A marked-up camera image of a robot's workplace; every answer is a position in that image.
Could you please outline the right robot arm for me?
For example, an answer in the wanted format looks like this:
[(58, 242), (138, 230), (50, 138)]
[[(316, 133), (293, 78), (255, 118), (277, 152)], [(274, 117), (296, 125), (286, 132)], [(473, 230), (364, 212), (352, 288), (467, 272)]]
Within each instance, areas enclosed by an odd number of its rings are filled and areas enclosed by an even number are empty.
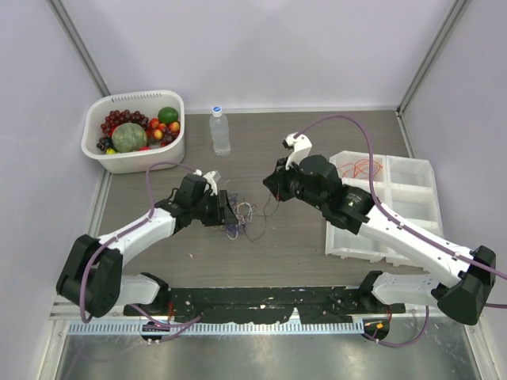
[(301, 200), (332, 226), (379, 241), (425, 269), (424, 275), (368, 274), (357, 294), (362, 310), (408, 303), (436, 307), (464, 325), (478, 322), (497, 277), (493, 250), (451, 243), (397, 216), (370, 192), (343, 184), (321, 155), (298, 164), (281, 158), (263, 184), (278, 201)]

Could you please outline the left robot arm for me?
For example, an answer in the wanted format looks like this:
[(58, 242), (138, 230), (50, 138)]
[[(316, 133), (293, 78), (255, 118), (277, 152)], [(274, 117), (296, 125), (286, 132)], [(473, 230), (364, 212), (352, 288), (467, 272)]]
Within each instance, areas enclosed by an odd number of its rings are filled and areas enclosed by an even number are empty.
[(123, 268), (195, 220), (203, 226), (235, 223), (227, 192), (217, 187), (219, 179), (216, 171), (187, 174), (178, 189), (134, 222), (100, 237), (78, 237), (56, 283), (57, 294), (78, 306), (85, 321), (103, 317), (115, 306), (163, 314), (170, 302), (169, 285), (147, 272), (124, 275)]

